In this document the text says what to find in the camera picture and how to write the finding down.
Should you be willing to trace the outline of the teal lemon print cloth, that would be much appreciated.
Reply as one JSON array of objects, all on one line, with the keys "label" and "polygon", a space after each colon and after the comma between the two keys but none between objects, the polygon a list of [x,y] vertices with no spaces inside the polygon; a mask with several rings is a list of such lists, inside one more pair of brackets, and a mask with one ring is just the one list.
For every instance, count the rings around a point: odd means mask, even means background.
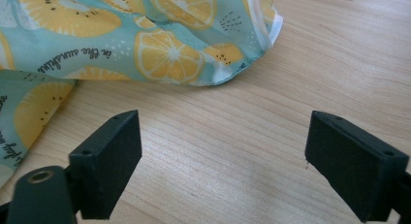
[{"label": "teal lemon print cloth", "polygon": [[271,48],[273,0],[0,0],[0,187],[80,80],[231,80]]}]

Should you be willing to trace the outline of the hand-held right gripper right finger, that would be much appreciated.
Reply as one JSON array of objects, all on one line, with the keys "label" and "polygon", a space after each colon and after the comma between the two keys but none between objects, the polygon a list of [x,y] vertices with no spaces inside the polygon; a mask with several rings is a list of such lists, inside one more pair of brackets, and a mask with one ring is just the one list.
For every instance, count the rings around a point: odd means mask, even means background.
[{"label": "hand-held right gripper right finger", "polygon": [[326,112],[310,117],[305,158],[362,222],[392,210],[410,221],[410,157],[352,122]]}]

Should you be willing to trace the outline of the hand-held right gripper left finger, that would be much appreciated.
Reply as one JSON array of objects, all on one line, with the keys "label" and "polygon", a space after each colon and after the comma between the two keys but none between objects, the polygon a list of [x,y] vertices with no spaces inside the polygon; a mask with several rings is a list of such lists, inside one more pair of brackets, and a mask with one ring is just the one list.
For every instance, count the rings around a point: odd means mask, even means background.
[{"label": "hand-held right gripper left finger", "polygon": [[141,158],[139,113],[110,118],[69,154],[74,210],[84,219],[108,219]]}]

